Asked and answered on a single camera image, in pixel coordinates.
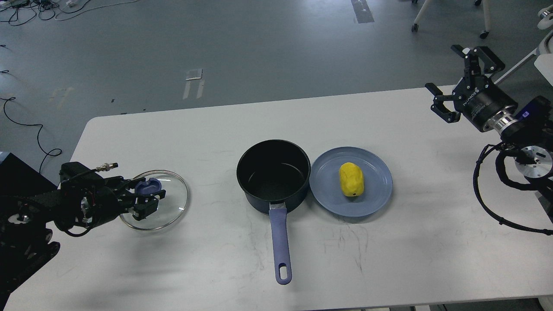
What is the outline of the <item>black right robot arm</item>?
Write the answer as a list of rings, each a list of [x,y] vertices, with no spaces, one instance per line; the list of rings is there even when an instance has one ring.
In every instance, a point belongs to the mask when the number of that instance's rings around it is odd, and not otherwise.
[[[505,64],[489,47],[454,44],[451,49],[464,61],[463,76],[449,95],[434,83],[425,84],[433,96],[431,110],[446,123],[464,117],[479,132],[495,130],[500,137],[499,143],[484,146],[476,160],[472,185],[478,203],[500,225],[551,236],[551,229],[520,225],[492,211],[482,199],[479,176],[486,157],[496,151],[496,173],[503,184],[536,191],[552,203],[552,103],[537,96],[517,111],[518,103],[491,79]]]

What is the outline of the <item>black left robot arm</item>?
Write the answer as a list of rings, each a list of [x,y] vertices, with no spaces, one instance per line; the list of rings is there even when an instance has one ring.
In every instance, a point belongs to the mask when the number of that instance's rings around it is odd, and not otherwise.
[[[99,175],[116,167],[117,163],[88,168],[67,162],[61,166],[58,189],[30,197],[2,195],[1,308],[12,292],[58,254],[60,244],[52,241],[47,223],[79,238],[122,214],[141,221],[158,210],[166,196],[160,182]]]

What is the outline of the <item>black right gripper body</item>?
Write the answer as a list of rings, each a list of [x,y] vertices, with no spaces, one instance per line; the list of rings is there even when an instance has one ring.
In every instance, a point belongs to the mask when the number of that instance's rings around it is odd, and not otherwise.
[[[488,120],[492,116],[503,110],[512,114],[518,107],[518,103],[488,77],[476,77],[474,86],[469,82],[468,77],[463,77],[455,86],[454,108],[478,131],[490,131],[492,128],[488,125]]]

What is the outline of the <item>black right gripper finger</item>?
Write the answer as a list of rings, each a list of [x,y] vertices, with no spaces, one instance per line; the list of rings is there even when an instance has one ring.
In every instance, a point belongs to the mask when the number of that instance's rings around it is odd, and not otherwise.
[[[464,48],[454,44],[451,49],[464,60],[464,77],[493,75],[505,69],[505,63],[489,47]]]
[[[444,95],[441,89],[439,89],[434,83],[425,83],[425,88],[434,96],[430,109],[437,114],[437,116],[442,118],[448,124],[458,122],[460,120],[461,112],[458,112],[457,110],[450,111],[446,108],[444,102],[462,100],[462,94]]]

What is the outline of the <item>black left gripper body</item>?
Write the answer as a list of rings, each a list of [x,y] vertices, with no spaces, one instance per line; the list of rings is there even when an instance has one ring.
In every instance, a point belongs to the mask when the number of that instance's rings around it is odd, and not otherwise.
[[[102,178],[97,173],[75,176],[61,173],[60,189],[64,199],[61,229],[96,228],[124,214],[129,205],[122,196],[129,193],[130,180],[121,176]]]

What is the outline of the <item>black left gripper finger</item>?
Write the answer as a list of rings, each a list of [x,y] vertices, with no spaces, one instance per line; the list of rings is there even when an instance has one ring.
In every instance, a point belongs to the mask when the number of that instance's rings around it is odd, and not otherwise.
[[[164,199],[165,195],[166,190],[156,178],[117,177],[117,201],[152,201]]]
[[[134,220],[142,221],[158,210],[159,199],[136,199],[136,202],[127,209]]]

